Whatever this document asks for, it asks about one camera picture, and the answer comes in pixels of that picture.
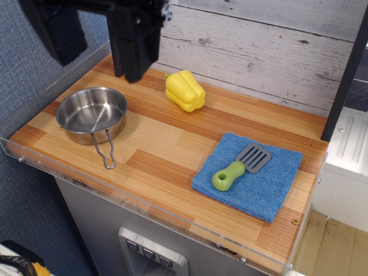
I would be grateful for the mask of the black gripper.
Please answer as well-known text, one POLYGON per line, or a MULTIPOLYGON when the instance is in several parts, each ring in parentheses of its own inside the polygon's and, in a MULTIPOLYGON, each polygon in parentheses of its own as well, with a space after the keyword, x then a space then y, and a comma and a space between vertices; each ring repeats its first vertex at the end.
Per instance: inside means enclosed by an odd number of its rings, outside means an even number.
POLYGON ((161 29, 173 17, 172 2, 106 1, 106 4, 114 74, 135 83, 158 60, 161 29))

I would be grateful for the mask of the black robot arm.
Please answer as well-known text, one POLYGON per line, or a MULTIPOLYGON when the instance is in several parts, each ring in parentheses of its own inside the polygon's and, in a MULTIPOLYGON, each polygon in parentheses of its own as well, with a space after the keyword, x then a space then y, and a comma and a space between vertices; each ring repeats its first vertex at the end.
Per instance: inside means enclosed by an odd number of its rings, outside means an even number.
POLYGON ((20 1, 20 5, 49 54, 63 66, 87 48, 78 11, 104 15, 115 75, 130 83, 139 81, 158 60, 161 28, 173 16, 171 1, 20 1))

